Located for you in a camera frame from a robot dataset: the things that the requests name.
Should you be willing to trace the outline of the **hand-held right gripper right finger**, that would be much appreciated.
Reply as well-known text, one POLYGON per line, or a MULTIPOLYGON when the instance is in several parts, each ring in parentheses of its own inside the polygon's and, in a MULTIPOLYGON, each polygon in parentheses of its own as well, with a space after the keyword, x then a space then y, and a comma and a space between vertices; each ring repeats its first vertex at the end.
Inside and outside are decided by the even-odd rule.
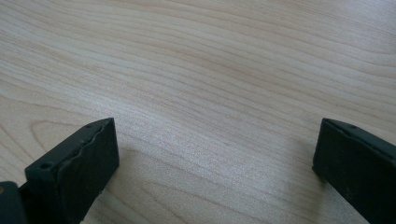
POLYGON ((352 124, 323 119, 313 170, 370 224, 396 224, 396 146, 352 124))

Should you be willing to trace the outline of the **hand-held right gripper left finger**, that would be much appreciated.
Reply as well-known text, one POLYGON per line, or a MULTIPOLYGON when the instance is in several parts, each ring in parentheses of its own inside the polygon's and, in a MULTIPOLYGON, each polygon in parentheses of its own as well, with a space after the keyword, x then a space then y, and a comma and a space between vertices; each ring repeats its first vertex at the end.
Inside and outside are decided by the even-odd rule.
POLYGON ((79 224, 120 165, 113 118, 89 123, 25 168, 32 224, 79 224))

